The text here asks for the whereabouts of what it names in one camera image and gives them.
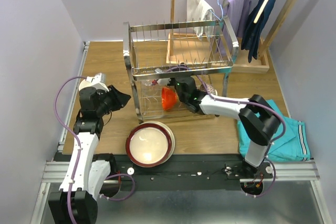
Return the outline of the orange bowl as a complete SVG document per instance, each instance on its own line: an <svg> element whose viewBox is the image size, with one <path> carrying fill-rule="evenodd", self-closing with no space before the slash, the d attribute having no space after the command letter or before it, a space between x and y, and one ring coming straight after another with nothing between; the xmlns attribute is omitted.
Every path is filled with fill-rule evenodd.
<svg viewBox="0 0 336 224"><path fill-rule="evenodd" d="M169 88L163 87L161 90L161 102L164 111L171 110L177 103L178 96L176 92Z"/></svg>

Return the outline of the patterned small bowl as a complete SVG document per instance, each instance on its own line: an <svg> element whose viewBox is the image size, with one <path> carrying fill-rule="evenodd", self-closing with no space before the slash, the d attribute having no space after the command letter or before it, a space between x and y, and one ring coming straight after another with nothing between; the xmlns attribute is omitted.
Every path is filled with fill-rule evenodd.
<svg viewBox="0 0 336 224"><path fill-rule="evenodd" d="M208 83L202 84L201 83L198 87L198 90L204 94L210 93L211 95L218 95L217 90L213 87L212 84L208 84Z"/></svg>

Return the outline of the metal two-tier dish rack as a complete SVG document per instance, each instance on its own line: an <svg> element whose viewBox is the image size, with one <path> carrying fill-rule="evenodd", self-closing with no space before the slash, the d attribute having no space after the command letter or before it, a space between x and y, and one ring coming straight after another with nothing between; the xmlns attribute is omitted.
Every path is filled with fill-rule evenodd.
<svg viewBox="0 0 336 224"><path fill-rule="evenodd" d="M225 69L188 67L185 63L180 65L166 62L167 39L171 30L175 33L194 33L195 26L214 26L212 35L220 35L225 39L219 40L219 51L225 55L225 51L232 51L233 44L237 43L232 25L228 17L223 20L210 20L201 22L178 22L152 25L135 25L123 23L123 58L127 74L130 80L134 107L140 123L146 120L166 117L188 115L189 113L181 103L174 106L171 112L165 112L161 102L161 86L159 95L154 97L143 96L142 80L166 80L174 77L199 76L203 81L211 82L211 75L224 74L222 95L227 95L228 77ZM205 35L198 40L210 39ZM225 65L232 66L233 60L224 56Z"/></svg>

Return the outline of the clear plastic cup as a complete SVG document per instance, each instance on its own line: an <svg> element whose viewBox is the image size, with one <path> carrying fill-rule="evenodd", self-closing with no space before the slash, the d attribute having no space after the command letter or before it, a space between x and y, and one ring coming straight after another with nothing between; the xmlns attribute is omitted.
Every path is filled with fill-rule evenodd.
<svg viewBox="0 0 336 224"><path fill-rule="evenodd" d="M160 86L157 84L156 80L142 80L142 93L146 97L154 97L159 95Z"/></svg>

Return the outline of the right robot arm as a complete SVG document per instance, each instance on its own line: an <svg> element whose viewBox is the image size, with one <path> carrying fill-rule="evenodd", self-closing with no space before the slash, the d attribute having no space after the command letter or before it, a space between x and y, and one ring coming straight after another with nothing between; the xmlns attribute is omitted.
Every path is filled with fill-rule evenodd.
<svg viewBox="0 0 336 224"><path fill-rule="evenodd" d="M168 85L174 87L179 101L190 112L222 115L240 121L250 143L238 173L249 178L259 174L260 166L274 141L273 135L281 124L283 130L286 129L281 116L262 96L253 95L249 99L220 97L211 94L205 84L202 84L204 90L197 88L192 77L172 78Z"/></svg>

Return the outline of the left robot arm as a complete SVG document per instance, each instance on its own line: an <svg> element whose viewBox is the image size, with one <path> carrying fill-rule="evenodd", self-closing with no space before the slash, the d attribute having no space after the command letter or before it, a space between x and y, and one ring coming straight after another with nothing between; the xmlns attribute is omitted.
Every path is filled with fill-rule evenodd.
<svg viewBox="0 0 336 224"><path fill-rule="evenodd" d="M74 146L66 175L48 204L55 223L95 223L97 200L103 182L118 177L112 154L98 154L95 149L103 130L103 117L125 107L130 95L103 83L81 84L80 110L73 129Z"/></svg>

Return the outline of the wooden clothes rack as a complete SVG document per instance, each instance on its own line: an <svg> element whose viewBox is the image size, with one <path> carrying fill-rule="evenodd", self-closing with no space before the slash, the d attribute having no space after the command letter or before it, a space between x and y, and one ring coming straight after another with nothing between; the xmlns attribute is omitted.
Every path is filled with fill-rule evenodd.
<svg viewBox="0 0 336 224"><path fill-rule="evenodd" d="M231 39L236 39L237 43L233 44L232 51L225 51L225 55L233 60L233 65L227 66L224 60L225 55L219 51L218 47L219 40L224 40L224 37L212 35L210 39L198 40L193 33L175 33L173 30L168 34L166 62L175 65L185 63L190 68L225 69L227 74L230 72L266 73L270 69L268 62L269 46L296 1L286 0L266 38L260 37L257 58L250 63L247 59L248 51L240 49L242 39L237 38L237 36L230 36Z"/></svg>

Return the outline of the pale green plate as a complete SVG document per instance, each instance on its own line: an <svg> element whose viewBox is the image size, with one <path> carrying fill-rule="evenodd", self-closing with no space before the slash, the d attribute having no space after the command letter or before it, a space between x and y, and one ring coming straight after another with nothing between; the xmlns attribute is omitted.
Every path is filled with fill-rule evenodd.
<svg viewBox="0 0 336 224"><path fill-rule="evenodd" d="M159 122L159 121L147 121L145 123L152 123L152 124L160 125L162 128L164 128L169 133L169 135L171 137L171 141L172 141L172 147L170 149L168 157L162 162L162 163L165 163L172 156L172 154L173 154L173 152L175 150L175 137L174 137L174 134L173 134L172 130L166 124L164 124L162 122Z"/></svg>

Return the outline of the red rimmed white plate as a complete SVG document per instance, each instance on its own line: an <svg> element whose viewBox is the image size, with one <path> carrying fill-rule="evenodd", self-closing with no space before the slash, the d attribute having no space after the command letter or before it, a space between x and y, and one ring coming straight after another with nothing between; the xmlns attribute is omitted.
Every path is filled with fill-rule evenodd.
<svg viewBox="0 0 336 224"><path fill-rule="evenodd" d="M142 123L128 135L125 150L129 159L140 167L150 168L163 164L168 157L172 141L160 125Z"/></svg>

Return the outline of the white cloth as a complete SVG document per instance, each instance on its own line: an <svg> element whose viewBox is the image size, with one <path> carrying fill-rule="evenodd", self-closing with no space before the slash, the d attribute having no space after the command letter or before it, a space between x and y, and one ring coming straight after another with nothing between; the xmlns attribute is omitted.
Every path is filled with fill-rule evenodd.
<svg viewBox="0 0 336 224"><path fill-rule="evenodd" d="M187 0L187 21L201 22L214 19L213 8L205 0ZM214 26L202 25L193 28L198 38L206 36L209 38L213 34Z"/></svg>

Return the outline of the navy blue garment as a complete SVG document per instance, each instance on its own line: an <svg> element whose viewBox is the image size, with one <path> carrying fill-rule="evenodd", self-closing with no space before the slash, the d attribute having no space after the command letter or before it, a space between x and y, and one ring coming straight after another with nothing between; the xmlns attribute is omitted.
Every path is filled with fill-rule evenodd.
<svg viewBox="0 0 336 224"><path fill-rule="evenodd" d="M257 59L258 57L258 47L261 32L264 29L266 22L268 21L268 18L270 16L271 11L273 10L276 0L269 0L259 21L256 24L254 24L253 21L263 1L264 0L259 0L258 4L249 14L245 30L243 32L243 37L241 41L241 50L249 51L248 63L251 63L252 58Z"/></svg>

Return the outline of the lavender towel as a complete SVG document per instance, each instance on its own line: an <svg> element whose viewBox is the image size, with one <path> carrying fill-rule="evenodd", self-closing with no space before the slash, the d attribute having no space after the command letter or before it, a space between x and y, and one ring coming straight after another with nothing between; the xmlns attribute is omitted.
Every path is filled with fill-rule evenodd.
<svg viewBox="0 0 336 224"><path fill-rule="evenodd" d="M228 0L224 15L230 20L237 38L242 38L250 12L252 0Z"/></svg>

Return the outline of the teal cloth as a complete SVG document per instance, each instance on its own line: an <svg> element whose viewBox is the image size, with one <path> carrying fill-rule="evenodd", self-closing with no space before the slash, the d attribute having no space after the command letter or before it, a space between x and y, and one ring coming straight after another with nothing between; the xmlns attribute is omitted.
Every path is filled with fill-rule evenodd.
<svg viewBox="0 0 336 224"><path fill-rule="evenodd" d="M274 100L267 100L267 103L282 116L285 124L286 131L284 135L275 140L272 147L268 152L268 158L272 162L299 162L308 161L311 159L309 150L306 126L302 121L297 121L284 116ZM245 157L248 151L250 139L243 127L241 121L237 122L238 139L239 139L239 153Z"/></svg>

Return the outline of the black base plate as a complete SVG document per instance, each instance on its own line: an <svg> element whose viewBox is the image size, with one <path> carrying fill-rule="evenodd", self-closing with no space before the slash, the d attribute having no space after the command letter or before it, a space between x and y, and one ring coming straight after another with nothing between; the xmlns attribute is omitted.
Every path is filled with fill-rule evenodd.
<svg viewBox="0 0 336 224"><path fill-rule="evenodd" d="M186 190L237 190L246 189L250 194L260 194L263 181L272 179L266 172L269 163L258 169L242 168L239 155L172 155L162 165L145 168L131 162L127 155L97 154L95 161L112 162L111 172L120 172L120 182L108 179L102 185L103 194L130 191L186 191Z"/></svg>

